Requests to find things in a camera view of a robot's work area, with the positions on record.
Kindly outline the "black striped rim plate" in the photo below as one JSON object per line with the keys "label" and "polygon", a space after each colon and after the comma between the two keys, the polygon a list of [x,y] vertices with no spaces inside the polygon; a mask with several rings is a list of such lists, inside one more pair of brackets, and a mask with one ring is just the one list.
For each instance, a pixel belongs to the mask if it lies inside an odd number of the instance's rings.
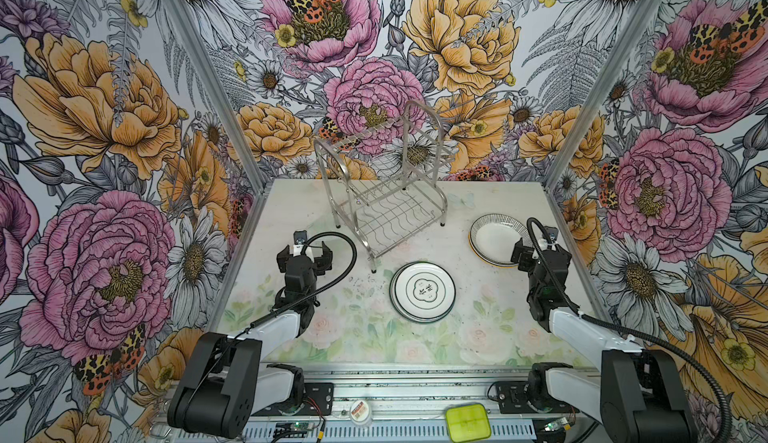
{"label": "black striped rim plate", "polygon": [[469,243],[483,261],[497,267],[514,267],[515,245],[532,247],[527,229],[519,220],[501,213],[488,213],[477,218],[469,230]]}

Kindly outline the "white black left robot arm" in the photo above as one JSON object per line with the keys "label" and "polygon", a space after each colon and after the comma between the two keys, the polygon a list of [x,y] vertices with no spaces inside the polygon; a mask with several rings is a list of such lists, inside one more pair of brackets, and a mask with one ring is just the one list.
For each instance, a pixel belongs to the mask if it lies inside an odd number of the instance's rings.
{"label": "white black left robot arm", "polygon": [[306,399],[303,370],[266,363],[263,358],[294,340],[310,326],[319,305],[317,278],[332,268],[333,253],[325,244],[316,255],[306,245],[305,231],[276,255],[284,286],[274,308],[294,304],[234,336],[207,332],[197,341],[167,409],[167,422],[189,433],[223,438],[241,435],[250,416],[271,408],[296,411]]}

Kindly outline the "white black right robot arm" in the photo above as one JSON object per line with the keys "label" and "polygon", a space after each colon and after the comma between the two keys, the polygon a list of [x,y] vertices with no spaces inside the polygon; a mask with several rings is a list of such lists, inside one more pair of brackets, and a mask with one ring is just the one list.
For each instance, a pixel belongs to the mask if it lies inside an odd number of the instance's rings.
{"label": "white black right robot arm", "polygon": [[698,431],[675,362],[572,310],[559,293],[571,256],[562,247],[535,250],[518,241],[511,260],[527,273],[532,318],[593,363],[588,377],[563,363],[539,363],[528,376],[526,399],[537,410],[562,403],[600,423],[614,442],[695,442]]}

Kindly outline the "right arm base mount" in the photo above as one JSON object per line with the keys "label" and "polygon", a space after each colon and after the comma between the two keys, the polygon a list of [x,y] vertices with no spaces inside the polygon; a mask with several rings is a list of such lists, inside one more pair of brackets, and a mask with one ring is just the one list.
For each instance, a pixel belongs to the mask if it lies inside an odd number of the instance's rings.
{"label": "right arm base mount", "polygon": [[529,402],[527,384],[522,380],[497,381],[491,386],[499,412],[505,415],[534,414],[537,410]]}

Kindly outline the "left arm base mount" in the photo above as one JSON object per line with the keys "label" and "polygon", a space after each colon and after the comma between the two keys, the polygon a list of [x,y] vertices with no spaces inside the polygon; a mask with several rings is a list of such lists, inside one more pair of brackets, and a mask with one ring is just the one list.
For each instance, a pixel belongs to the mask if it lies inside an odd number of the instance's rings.
{"label": "left arm base mount", "polygon": [[296,384],[291,390],[285,411],[288,415],[330,416],[333,410],[334,391],[333,383]]}

